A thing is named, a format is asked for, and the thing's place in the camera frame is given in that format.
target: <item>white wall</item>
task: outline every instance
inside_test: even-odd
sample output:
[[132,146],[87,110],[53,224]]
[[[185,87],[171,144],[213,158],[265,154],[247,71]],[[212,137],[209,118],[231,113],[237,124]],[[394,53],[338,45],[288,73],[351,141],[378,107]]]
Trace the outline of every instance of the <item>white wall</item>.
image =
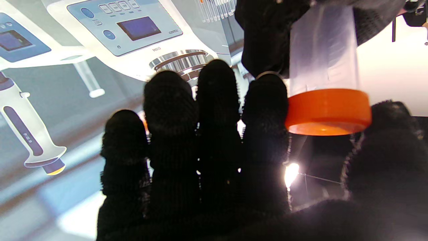
[[409,27],[397,18],[397,38],[392,24],[358,48],[361,87],[372,104],[387,99],[404,102],[412,115],[428,116],[427,29]]

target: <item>control panel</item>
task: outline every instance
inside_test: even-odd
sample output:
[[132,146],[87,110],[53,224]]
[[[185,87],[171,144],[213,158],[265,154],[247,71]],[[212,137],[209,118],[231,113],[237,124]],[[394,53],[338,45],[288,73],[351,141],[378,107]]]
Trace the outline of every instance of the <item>control panel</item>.
[[14,63],[51,51],[30,31],[0,12],[0,57]]
[[67,10],[115,56],[183,34],[158,0],[89,0]]

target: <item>glove finger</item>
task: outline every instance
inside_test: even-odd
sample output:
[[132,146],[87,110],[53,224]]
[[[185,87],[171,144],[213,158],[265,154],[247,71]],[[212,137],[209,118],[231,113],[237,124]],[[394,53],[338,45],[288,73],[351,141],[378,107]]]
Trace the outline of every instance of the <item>glove finger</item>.
[[242,121],[245,162],[242,163],[242,202],[254,209],[288,211],[284,182],[288,132],[287,88],[275,74],[266,74],[250,83]]
[[401,102],[376,104],[372,114],[373,123],[346,162],[342,180],[351,198],[368,210],[388,217],[389,223],[418,228],[428,218],[428,152],[422,132]]
[[98,213],[98,238],[142,222],[150,188],[147,148],[146,130],[136,113],[121,110],[107,121],[101,150],[106,199]]
[[224,61],[214,60],[202,69],[196,101],[202,203],[208,210],[230,206],[241,154],[241,117],[235,73]]
[[174,72],[158,73],[144,89],[144,111],[154,169],[149,218],[171,219],[197,211],[198,109],[189,84]]

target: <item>blue button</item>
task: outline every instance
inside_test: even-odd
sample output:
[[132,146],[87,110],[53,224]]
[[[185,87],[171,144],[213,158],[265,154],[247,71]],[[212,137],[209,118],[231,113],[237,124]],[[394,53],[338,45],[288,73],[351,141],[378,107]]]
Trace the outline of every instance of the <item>blue button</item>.
[[93,18],[93,17],[95,17],[95,15],[91,12],[91,10],[89,10],[89,9],[85,9],[85,8],[82,8],[81,9],[81,11],[82,11],[82,13],[84,14],[84,15],[86,15],[86,17],[88,17],[88,18]]
[[108,30],[104,30],[103,33],[108,39],[115,39],[116,38],[116,36],[114,36],[114,34]]

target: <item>orange cap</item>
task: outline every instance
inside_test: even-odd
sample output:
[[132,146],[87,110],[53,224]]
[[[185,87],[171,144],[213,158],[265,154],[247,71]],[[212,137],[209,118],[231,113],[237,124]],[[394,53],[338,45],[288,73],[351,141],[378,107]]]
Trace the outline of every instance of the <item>orange cap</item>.
[[340,136],[363,131],[372,123],[369,97],[359,90],[313,90],[288,101],[285,126],[291,133]]

